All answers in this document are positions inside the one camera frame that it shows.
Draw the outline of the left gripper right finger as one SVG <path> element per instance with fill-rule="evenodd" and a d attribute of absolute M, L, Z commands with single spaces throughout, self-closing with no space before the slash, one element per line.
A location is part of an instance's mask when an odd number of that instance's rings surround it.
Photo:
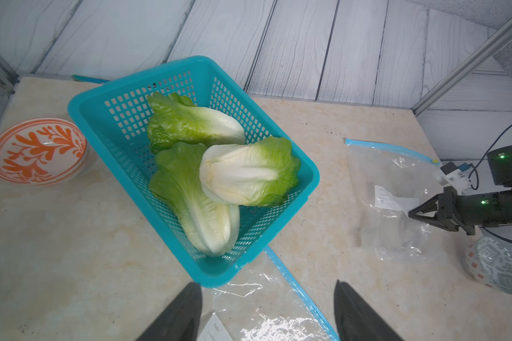
<path fill-rule="evenodd" d="M 401 336 L 347 282 L 338 280 L 334 289 L 334 318 L 341 341 L 402 341 Z"/>

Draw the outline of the right aluminium frame post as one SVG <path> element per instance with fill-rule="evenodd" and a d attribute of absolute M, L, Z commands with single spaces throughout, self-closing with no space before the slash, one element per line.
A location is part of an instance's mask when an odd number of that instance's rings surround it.
<path fill-rule="evenodd" d="M 490 57 L 493 57 L 510 44 L 510 42 L 512 42 L 512 18 L 462 61 L 446 78 L 431 89 L 431 91 L 411 109 L 413 114 L 419 117 L 459 82 L 472 74 L 482 63 L 486 62 Z"/>

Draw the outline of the teal stick behind table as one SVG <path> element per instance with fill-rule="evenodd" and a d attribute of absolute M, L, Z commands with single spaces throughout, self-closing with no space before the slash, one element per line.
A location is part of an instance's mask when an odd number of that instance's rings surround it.
<path fill-rule="evenodd" d="M 95 84 L 104 84 L 104 83 L 108 82 L 108 80 L 105 80 L 105 79 L 91 78 L 91 77 L 82 76 L 82 75 L 71 75 L 71 78 L 77 82 L 91 82 L 91 83 L 95 83 Z"/>

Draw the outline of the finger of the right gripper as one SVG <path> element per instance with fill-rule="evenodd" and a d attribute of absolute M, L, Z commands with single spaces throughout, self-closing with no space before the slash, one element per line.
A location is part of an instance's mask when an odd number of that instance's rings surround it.
<path fill-rule="evenodd" d="M 410 219 L 416 220 L 422 224 L 428 224 L 433 227 L 442 228 L 442 223 L 435 217 L 427 217 L 422 215 L 410 215 Z"/>
<path fill-rule="evenodd" d="M 438 210 L 437 208 L 438 197 L 432 197 L 431 199 L 425 201 L 423 204 L 419 205 L 416 208 L 413 208 L 409 211 L 409 216 L 417 216 L 417 215 L 425 215 L 428 213 L 435 214 Z"/>

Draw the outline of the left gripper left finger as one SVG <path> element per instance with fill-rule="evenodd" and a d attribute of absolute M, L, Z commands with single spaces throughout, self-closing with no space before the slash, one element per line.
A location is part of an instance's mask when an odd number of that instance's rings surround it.
<path fill-rule="evenodd" d="M 202 309 L 201 285 L 191 282 L 137 340 L 195 341 L 198 336 Z"/>

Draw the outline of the chinese cabbage top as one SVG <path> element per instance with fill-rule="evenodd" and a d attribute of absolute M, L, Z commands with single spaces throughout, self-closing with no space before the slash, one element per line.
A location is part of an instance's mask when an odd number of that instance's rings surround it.
<path fill-rule="evenodd" d="M 177 142 L 188 144 L 244 144 L 245 130 L 238 120 L 208 107 L 198 107 L 187 96 L 154 92 L 147 97 L 153 115 L 146 131 L 153 154 Z"/>

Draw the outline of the orange patterned bowl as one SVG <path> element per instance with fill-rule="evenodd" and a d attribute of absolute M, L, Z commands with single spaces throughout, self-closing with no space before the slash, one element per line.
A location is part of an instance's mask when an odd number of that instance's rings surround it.
<path fill-rule="evenodd" d="M 0 178 L 23 185 L 51 185 L 78 175 L 90 146 L 66 119 L 28 119 L 0 134 Z"/>

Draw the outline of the chinese cabbage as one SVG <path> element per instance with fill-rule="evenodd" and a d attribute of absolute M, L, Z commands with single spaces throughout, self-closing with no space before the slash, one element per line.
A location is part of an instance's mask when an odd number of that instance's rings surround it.
<path fill-rule="evenodd" d="M 178 142 L 155 156 L 157 172 L 149 190 L 163 200 L 179 220 L 190 243 L 210 257 L 234 247 L 240 230 L 240 208 L 211 200 L 199 178 L 204 144 Z"/>
<path fill-rule="evenodd" d="M 217 203 L 274 207 L 298 185 L 301 161 L 286 138 L 254 144 L 215 145 L 203 154 L 199 178 L 203 192 Z"/>
<path fill-rule="evenodd" d="M 153 154 L 177 142 L 188 144 L 244 144 L 245 130 L 238 120 L 208 107 L 198 107 L 187 96 L 154 92 L 147 97 L 153 115 L 146 131 Z"/>

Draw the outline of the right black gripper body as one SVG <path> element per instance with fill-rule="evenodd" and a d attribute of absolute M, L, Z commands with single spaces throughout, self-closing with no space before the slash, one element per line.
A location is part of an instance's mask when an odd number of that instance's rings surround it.
<path fill-rule="evenodd" d="M 458 196 L 456 190 L 446 187 L 437 196 L 437 226 L 457 232 L 463 229 L 475 234 L 476 227 L 512 225 L 512 190 Z"/>

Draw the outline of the clear zipper bag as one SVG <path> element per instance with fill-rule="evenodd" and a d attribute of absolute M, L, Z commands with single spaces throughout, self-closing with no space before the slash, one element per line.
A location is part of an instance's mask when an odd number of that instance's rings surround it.
<path fill-rule="evenodd" d="M 203 290 L 199 340 L 338 340 L 270 247 L 230 282 Z"/>
<path fill-rule="evenodd" d="M 361 247 L 381 261 L 432 264 L 447 258 L 442 230 L 409 218 L 442 186 L 433 172 L 440 162 L 401 146 L 345 141 L 348 170 L 361 219 Z"/>

